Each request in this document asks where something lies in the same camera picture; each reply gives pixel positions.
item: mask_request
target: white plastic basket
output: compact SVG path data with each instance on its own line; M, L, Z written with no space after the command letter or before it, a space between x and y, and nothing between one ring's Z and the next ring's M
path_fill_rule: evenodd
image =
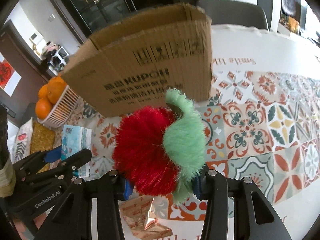
M44 120L38 119L40 124L58 128L62 126L76 108L80 96L78 96L69 86L66 86L57 103Z

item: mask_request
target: mint green plush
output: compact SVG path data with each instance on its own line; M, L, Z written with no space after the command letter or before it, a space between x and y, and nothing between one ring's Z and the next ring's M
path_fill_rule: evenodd
M200 173L205 164L204 125L193 101L187 99L180 90L167 90L165 100L183 112L183 115L165 130L163 137L163 147L168 157L180 167L173 200L175 204L181 204L192 192L192 178Z

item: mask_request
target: silver bolt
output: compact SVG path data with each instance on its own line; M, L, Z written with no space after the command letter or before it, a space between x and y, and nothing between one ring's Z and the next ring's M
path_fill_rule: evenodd
M109 171L109 176L110 177L115 177L117 175L118 175L118 171L116 171L116 170Z
M252 179L249 178L249 177L244 177L244 178L243 178L243 181L244 181L245 183L247 183L247 184L250 184L250 183L252 182Z
M210 176L216 176L216 175L217 175L217 172L216 172L216 170L208 170L208 174L209 174Z
M74 184L76 185L79 185L82 183L82 179L81 178L76 178L74 181L73 181Z

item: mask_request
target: tile pattern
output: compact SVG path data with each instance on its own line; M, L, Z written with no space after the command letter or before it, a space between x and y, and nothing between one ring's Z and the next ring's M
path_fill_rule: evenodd
M285 73L213 72L217 90L199 102L205 125L205 161L226 177L249 176L271 203L297 194L320 176L320 81ZM83 100L67 124L92 129L89 179L113 169L114 134L124 116L104 118ZM61 129L55 129L55 146ZM156 215L203 220L206 201L194 195L176 207L172 195L155 198ZM229 199L229 217L234 216Z

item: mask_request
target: red and green plush toy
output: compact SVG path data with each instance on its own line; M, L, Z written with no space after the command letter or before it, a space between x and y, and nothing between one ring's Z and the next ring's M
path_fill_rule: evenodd
M204 125L193 101L180 90L168 90L165 101L169 108L147 106L121 121L112 157L138 192L172 193L179 205L204 165Z

